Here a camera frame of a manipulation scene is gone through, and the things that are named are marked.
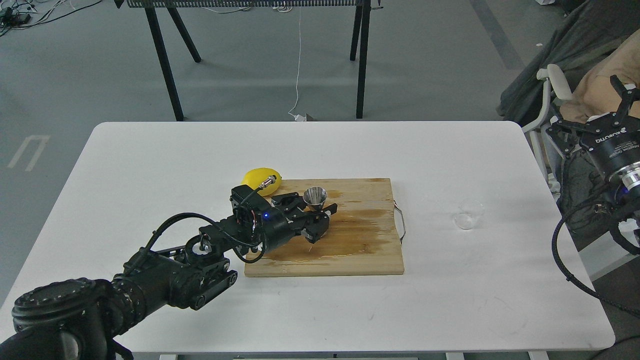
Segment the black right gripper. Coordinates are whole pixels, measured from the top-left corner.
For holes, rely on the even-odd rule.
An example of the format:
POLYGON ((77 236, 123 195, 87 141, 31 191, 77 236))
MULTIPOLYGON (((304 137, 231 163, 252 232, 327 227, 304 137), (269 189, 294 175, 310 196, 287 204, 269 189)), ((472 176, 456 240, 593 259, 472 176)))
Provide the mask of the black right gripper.
POLYGON ((631 114, 640 100, 634 84, 623 84, 617 75, 610 84, 620 97, 615 114, 608 112, 587 123, 567 121, 554 115, 545 131, 563 160, 576 151, 587 153, 606 182, 622 177, 621 171, 639 163, 639 116, 631 114))

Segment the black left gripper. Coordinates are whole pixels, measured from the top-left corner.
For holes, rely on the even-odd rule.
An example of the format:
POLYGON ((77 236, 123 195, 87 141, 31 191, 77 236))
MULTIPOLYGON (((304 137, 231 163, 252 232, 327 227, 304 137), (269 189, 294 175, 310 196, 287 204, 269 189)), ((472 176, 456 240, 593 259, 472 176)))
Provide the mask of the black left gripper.
POLYGON ((304 212, 307 203, 298 192, 276 194, 270 198, 270 204, 272 207, 259 216, 263 232, 262 248, 266 253, 301 235, 308 243, 317 243, 329 230, 330 217, 338 212, 337 203, 304 212))

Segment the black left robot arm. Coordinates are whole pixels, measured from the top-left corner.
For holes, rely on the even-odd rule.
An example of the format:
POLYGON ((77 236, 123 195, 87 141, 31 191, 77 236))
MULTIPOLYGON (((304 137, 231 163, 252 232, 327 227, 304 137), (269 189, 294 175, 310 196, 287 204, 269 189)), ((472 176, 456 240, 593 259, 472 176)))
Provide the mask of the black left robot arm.
POLYGON ((263 198, 259 192, 277 178, 231 189, 228 218, 214 221, 194 212, 169 217, 112 280, 69 279, 25 292, 14 301, 15 333, 2 342, 1 358, 132 360, 115 337, 163 306, 196 311, 228 290, 238 272, 227 251, 254 264, 297 236, 315 244, 338 205, 325 205, 322 187, 263 198))

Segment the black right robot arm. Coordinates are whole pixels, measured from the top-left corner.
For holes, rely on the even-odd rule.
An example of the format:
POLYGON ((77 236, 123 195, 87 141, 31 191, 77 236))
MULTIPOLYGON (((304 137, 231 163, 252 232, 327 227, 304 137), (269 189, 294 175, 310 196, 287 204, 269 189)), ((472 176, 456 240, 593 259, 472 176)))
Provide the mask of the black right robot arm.
POLYGON ((638 309, 607 299, 578 280, 564 265, 558 251, 558 235, 563 225, 576 212, 587 208, 605 219, 606 228, 618 246, 630 255, 639 254, 639 247, 626 239, 619 228, 625 221, 639 219, 639 119, 630 114, 633 104, 639 100, 639 90, 623 84, 616 75, 610 77, 610 84, 621 100, 616 111, 585 124, 566 121, 559 115, 546 131, 562 156, 579 146, 604 181, 594 195, 562 215, 551 236, 551 252, 567 281, 595 299, 638 317, 638 309))

